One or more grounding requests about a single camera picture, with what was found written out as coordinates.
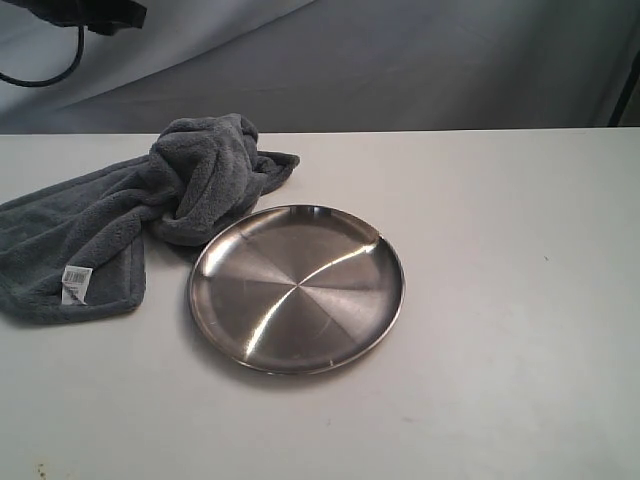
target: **white table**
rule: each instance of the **white table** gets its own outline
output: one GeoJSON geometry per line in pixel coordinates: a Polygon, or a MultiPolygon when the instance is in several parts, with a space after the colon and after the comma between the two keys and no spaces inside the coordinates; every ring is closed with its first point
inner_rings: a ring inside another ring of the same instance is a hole
{"type": "MultiPolygon", "coordinates": [[[[0,137],[0,202],[154,136],[0,137]]],[[[377,226],[398,323],[351,367],[271,377],[213,351],[148,242],[133,315],[0,321],[0,478],[640,478],[640,130],[264,135],[302,163],[260,207],[377,226]]]]}

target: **round plate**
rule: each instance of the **round plate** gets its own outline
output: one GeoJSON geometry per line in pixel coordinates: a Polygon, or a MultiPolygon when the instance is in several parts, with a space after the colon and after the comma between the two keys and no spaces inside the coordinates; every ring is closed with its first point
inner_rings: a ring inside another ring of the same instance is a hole
{"type": "Polygon", "coordinates": [[[230,226],[189,279],[191,313],[237,362],[317,373],[374,347],[404,294],[402,267],[378,231],[348,213],[294,205],[230,226]]]}

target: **crumpled towel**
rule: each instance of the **crumpled towel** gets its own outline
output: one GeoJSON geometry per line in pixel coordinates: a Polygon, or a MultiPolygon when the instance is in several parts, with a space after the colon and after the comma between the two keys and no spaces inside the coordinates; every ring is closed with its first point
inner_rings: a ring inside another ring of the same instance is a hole
{"type": "Polygon", "coordinates": [[[0,310],[65,323],[135,309],[143,226],[170,244],[204,245],[291,175],[299,158],[258,152],[257,140],[237,114],[176,120],[147,155],[0,205],[0,310]],[[84,305],[61,305],[67,265],[93,269],[84,305]]]}

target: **towel tag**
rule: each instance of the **towel tag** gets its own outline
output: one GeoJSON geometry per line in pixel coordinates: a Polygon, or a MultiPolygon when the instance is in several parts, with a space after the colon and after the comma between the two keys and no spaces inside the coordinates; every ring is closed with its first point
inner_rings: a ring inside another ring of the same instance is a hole
{"type": "Polygon", "coordinates": [[[62,305],[86,305],[84,296],[89,288],[93,268],[67,265],[62,274],[62,305]]]}

